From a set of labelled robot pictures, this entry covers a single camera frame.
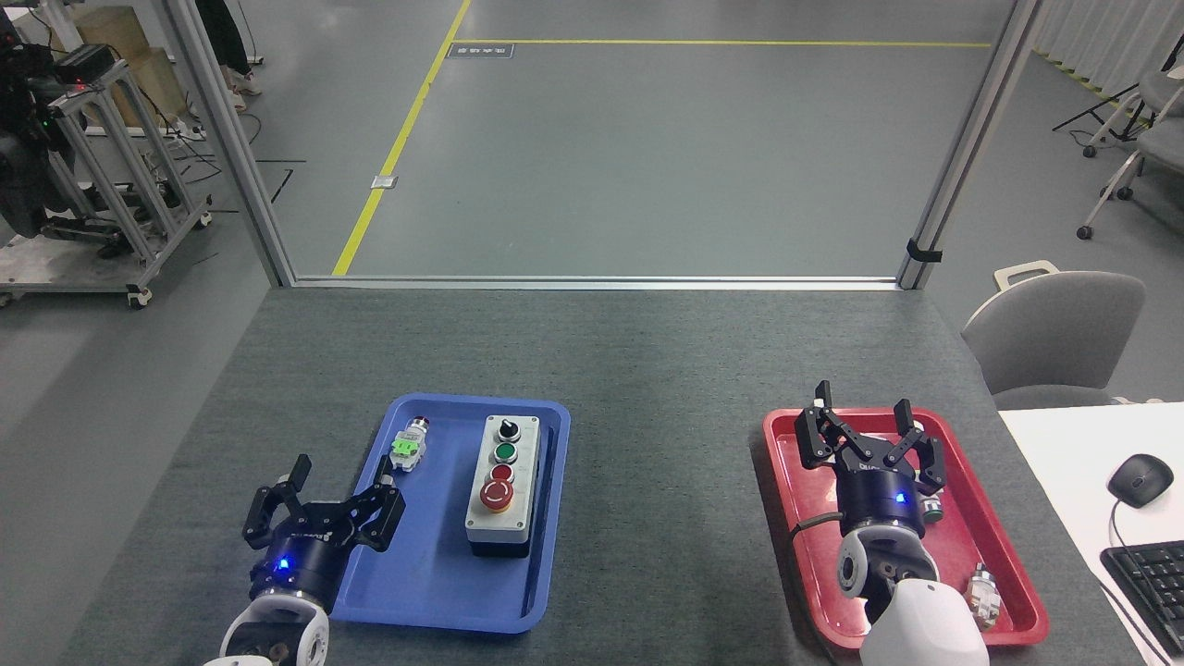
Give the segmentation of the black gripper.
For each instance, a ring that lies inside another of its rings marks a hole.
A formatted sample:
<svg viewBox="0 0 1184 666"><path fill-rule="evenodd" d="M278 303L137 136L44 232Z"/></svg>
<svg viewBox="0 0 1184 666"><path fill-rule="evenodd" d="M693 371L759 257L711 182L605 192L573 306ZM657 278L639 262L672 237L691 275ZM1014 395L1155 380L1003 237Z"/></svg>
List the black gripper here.
<svg viewBox="0 0 1184 666"><path fill-rule="evenodd" d="M916 497L921 492L939 492L947 484L944 444L915 425L912 403L897 401L893 408L897 443L874 459L871 438L857 433L834 412L832 384L821 380L813 402L794 420L796 446L803 467L813 470L832 468L837 474L837 510L842 512L839 534L847 536L867 525L896 523L926 534ZM915 452L920 480L906 460Z"/></svg>
<svg viewBox="0 0 1184 666"><path fill-rule="evenodd" d="M393 474L355 497L337 502L300 502L300 489L313 470L313 460L300 454L292 469L271 487L255 489L242 526L242 538L253 549L266 549L250 571L250 598L271 593L300 593L329 614L352 550L388 551L406 501ZM288 517L272 529L272 515L284 505Z"/></svg>

